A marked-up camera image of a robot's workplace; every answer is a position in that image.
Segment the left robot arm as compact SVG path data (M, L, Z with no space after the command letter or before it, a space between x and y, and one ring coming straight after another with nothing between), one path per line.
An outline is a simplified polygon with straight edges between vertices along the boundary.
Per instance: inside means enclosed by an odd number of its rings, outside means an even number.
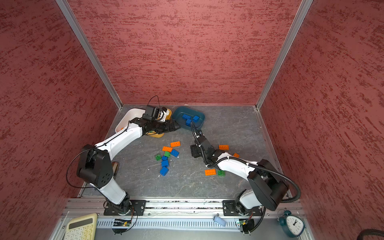
M95 146L86 145L79 154L77 176L96 188L118 215L131 212L130 197L113 177L113 158L134 140L148 134L163 134L180 129L175 120L134 118L120 132Z

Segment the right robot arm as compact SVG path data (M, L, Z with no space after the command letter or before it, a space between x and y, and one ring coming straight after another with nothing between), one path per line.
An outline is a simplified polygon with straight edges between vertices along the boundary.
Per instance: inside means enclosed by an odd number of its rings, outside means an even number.
M215 149L205 136L195 137L191 154L203 158L209 169L229 172L249 182L251 189L240 193L235 201L239 213L260 206L275 211L279 204L292 203L301 197L300 187L265 159L253 162L235 157Z

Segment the blue long lego brick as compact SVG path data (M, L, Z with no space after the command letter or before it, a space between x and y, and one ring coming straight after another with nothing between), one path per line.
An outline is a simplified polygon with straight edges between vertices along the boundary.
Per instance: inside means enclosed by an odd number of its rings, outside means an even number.
M188 119L191 119L191 116L186 115L186 114L183 114L183 115L182 115L182 118L185 119L185 120L188 120Z

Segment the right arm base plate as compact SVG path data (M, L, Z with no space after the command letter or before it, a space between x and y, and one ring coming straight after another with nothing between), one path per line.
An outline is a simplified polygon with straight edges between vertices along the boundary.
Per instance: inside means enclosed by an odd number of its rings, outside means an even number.
M223 213L224 216L239 216L239 217L260 217L263 213L263 208L254 207L251 210L246 209L243 205L235 200L224 200Z

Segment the large orange lego plate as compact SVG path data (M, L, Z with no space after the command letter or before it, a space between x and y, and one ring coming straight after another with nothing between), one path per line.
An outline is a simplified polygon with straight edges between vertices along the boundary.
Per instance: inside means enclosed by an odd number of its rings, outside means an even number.
M162 148L162 151L164 151L164 152L171 152L172 150L173 150L172 147L166 147L166 146L164 146L164 147Z

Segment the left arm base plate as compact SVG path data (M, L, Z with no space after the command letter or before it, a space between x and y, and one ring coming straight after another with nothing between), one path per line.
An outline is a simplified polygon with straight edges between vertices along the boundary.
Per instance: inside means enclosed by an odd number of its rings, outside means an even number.
M109 200L104 204L104 216L142 216L146 208L146 200L125 200L120 205Z

